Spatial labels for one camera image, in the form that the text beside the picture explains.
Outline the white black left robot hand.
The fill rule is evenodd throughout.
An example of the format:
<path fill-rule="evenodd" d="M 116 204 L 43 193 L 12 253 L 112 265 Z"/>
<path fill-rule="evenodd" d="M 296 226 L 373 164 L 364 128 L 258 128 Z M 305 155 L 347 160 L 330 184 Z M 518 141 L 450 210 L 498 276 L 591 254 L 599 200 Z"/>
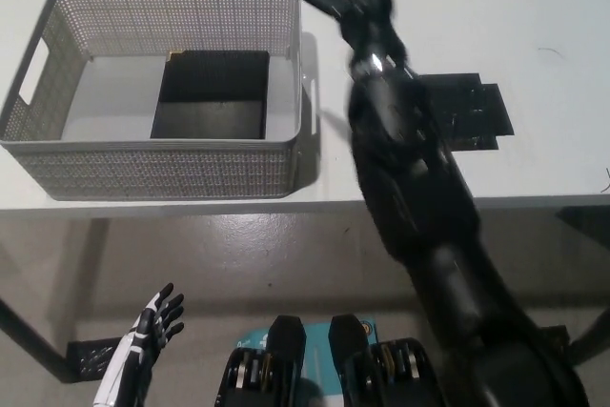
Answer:
<path fill-rule="evenodd" d="M 95 394 L 94 406 L 142 406 L 153 378 L 153 366 L 173 336 L 184 329 L 182 294 L 168 283 L 141 311 L 116 347 Z"/>

